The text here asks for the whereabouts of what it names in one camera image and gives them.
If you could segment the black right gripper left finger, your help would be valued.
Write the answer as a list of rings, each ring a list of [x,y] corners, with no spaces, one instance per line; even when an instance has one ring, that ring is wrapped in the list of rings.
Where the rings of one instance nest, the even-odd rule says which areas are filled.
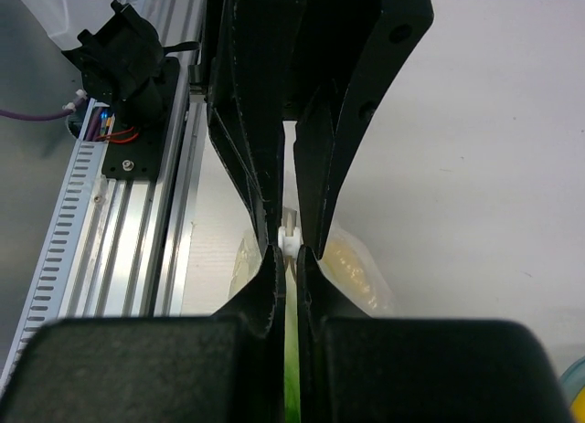
[[[282,252],[268,246],[256,275],[214,315],[226,330],[219,361],[230,422],[284,421],[285,292]]]

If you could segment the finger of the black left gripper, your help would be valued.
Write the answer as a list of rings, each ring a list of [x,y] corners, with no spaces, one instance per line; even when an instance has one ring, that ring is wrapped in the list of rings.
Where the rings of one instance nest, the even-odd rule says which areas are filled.
[[[317,258],[389,86],[432,25],[431,0],[309,0],[292,71],[303,243]]]
[[[261,249],[282,217],[283,103],[305,0],[207,0],[209,138]]]

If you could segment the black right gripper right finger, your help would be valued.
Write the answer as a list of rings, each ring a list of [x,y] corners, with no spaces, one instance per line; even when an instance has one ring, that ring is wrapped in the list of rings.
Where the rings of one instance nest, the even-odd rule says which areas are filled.
[[[335,396],[335,338],[328,324],[364,318],[366,313],[347,298],[321,271],[311,248],[302,246],[296,260],[298,349],[303,422],[337,422],[341,400]]]

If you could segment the clear dotted zip bag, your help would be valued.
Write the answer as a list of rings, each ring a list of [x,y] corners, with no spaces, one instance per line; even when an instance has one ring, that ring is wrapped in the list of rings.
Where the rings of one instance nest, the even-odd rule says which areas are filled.
[[[291,256],[268,246],[261,263],[222,307],[235,323],[233,422],[396,422],[396,370],[389,288],[345,232],[301,220]]]

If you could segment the teal plastic basket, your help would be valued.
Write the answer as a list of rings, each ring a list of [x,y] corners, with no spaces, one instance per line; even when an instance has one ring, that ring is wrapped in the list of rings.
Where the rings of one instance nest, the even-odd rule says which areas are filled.
[[[585,360],[581,357],[560,377],[570,411],[576,422],[584,423],[584,369]]]

